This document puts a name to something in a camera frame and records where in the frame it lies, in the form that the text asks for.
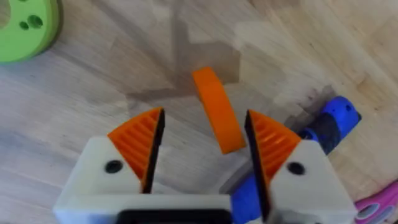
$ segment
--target orange object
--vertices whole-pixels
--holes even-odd
[[[269,183],[301,139],[283,124],[253,110],[248,110],[244,127],[265,221],[271,210],[271,197],[267,190]]]
[[[227,154],[245,147],[231,103],[214,71],[205,67],[192,75],[221,152]]]
[[[150,193],[152,188],[164,126],[164,110],[155,108],[131,118],[108,134],[140,179],[142,193]]]
[[[301,138],[274,119],[248,110],[255,144],[265,180],[271,180]]]

